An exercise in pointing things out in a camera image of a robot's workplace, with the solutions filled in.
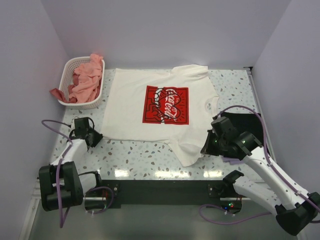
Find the white t-shirt red print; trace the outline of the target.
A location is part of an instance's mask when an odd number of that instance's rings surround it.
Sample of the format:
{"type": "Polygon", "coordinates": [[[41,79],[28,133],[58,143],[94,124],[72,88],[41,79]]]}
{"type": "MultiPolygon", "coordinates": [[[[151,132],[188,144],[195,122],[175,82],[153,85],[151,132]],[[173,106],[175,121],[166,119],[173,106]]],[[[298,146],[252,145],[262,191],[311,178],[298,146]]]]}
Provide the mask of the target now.
{"type": "Polygon", "coordinates": [[[202,156],[219,95],[207,66],[170,71],[116,69],[101,133],[111,140],[167,144],[181,165],[202,156]]]}

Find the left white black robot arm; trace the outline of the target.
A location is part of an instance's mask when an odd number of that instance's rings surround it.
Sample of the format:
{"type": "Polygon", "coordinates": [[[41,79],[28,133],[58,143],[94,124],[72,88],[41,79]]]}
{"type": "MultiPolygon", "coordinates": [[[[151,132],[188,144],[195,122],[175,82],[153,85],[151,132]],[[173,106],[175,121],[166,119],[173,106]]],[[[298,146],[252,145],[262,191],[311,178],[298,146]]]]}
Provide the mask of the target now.
{"type": "Polygon", "coordinates": [[[79,206],[86,192],[99,196],[104,190],[100,173],[97,170],[77,171],[77,164],[88,150],[103,139],[103,135],[95,130],[94,121],[90,117],[78,117],[71,124],[50,119],[41,123],[66,139],[66,147],[59,157],[38,171],[43,209],[49,212],[79,206]]]}

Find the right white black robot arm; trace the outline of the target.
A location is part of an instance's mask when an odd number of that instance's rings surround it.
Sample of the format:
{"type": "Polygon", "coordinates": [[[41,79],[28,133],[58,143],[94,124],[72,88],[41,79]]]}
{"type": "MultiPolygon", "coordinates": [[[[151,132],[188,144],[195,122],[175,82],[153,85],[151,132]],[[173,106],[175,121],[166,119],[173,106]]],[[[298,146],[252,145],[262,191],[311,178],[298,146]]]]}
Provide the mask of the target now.
{"type": "Polygon", "coordinates": [[[309,192],[294,181],[252,133],[239,133],[227,117],[215,117],[211,126],[202,154],[238,159],[268,185],[259,186],[234,170],[223,178],[221,193],[250,198],[275,216],[280,227],[292,236],[313,223],[320,211],[319,193],[309,192]]]}

